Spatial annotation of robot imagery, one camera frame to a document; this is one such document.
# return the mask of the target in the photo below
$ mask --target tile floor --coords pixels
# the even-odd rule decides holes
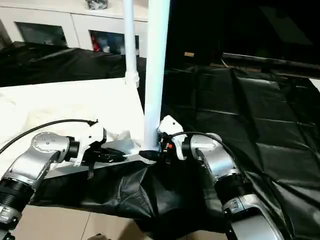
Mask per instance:
[[[87,240],[101,233],[111,240],[151,240],[131,219],[59,207],[27,206],[16,240]],[[227,240],[224,234],[197,231],[179,240]]]

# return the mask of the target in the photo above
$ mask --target white pipe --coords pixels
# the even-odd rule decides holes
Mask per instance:
[[[125,45],[125,82],[133,81],[139,86],[137,72],[137,51],[135,39],[134,0],[123,1],[124,13],[124,45]]]
[[[158,150],[170,0],[149,0],[144,106],[144,149]]]

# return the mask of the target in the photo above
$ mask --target cabinet door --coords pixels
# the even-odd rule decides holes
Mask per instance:
[[[80,48],[124,54],[125,21],[119,18],[72,14]],[[134,21],[137,54],[147,57],[147,22]]]
[[[70,13],[0,7],[0,19],[12,42],[79,48]]]

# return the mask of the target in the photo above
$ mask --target black tarp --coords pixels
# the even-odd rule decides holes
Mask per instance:
[[[139,59],[144,98],[145,68]],[[14,86],[123,77],[121,56],[16,44],[0,51],[0,84]],[[168,69],[162,115],[185,130],[213,132],[237,155],[286,239],[320,239],[320,94],[307,79],[238,69]],[[224,231],[221,205],[193,159],[133,162],[45,180],[33,199],[133,218],[154,239]]]

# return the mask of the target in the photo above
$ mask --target black cable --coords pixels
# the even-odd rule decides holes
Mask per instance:
[[[204,133],[204,132],[199,132],[199,131],[182,131],[182,132],[178,132],[178,133],[169,135],[169,137],[170,138],[174,138],[176,136],[183,135],[183,134],[186,134],[186,135],[202,135],[202,136],[205,136],[205,137],[208,137],[208,138],[211,138],[211,139],[217,141],[219,144],[221,144],[223,146],[223,148],[226,150],[226,152],[234,159],[235,164],[238,163],[237,157],[234,154],[234,152],[225,143],[223,143],[220,139],[216,138],[213,135],[210,135],[210,134],[207,134],[207,133]]]
[[[18,141],[19,139],[23,138],[24,136],[37,131],[39,129],[51,126],[51,125],[55,125],[55,124],[61,124],[61,123],[69,123],[69,122],[79,122],[79,123],[86,123],[89,124],[90,126],[94,125],[97,123],[97,121],[90,121],[90,120],[83,120],[83,119],[64,119],[64,120],[58,120],[58,121],[51,121],[45,124],[42,124],[40,126],[36,126],[34,128],[31,128],[28,131],[25,131],[23,133],[21,133],[20,135],[16,136],[14,139],[12,139],[11,141],[9,141],[6,145],[4,145],[1,149],[0,149],[0,154],[2,154],[8,147],[10,147],[12,144],[14,144],[16,141]]]

